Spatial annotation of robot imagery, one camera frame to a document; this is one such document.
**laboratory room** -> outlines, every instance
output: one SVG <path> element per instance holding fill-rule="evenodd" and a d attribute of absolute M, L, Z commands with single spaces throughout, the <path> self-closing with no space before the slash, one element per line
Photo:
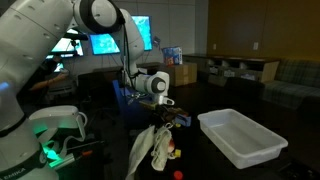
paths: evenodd
<path fill-rule="evenodd" d="M 290 64 L 227 45 L 255 5 L 1 1 L 0 180 L 319 179 L 318 112 L 263 98 Z"/>

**cabinet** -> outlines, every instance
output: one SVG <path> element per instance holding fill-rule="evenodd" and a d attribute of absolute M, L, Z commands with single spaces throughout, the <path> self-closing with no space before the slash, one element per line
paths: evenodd
<path fill-rule="evenodd" d="M 280 60 L 191 54 L 184 55 L 183 61 L 197 63 L 198 73 L 207 74 L 209 83 L 224 86 L 228 77 L 241 77 L 263 83 L 272 81 Z"/>

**cardboard box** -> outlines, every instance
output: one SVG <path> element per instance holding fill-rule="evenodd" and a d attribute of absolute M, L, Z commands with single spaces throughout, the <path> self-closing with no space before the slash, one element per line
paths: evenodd
<path fill-rule="evenodd" d="M 163 62 L 167 66 L 182 64 L 182 49 L 181 47 L 162 48 Z"/>
<path fill-rule="evenodd" d="M 162 64 L 160 65 L 160 71 L 169 74 L 171 86 L 182 86 L 197 82 L 196 63 L 184 63 L 174 66 L 166 66 L 165 64 Z"/>

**white plastic bin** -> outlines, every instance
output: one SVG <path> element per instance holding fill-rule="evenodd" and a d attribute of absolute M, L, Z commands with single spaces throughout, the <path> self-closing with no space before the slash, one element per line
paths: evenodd
<path fill-rule="evenodd" d="M 198 115 L 201 130 L 238 168 L 277 158 L 288 142 L 233 109 Z"/>

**couch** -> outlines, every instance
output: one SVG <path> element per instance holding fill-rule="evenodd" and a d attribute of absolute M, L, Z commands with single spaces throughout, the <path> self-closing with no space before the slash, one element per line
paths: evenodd
<path fill-rule="evenodd" d="M 295 110 L 309 96 L 320 97 L 320 61 L 281 60 L 262 99 Z"/>

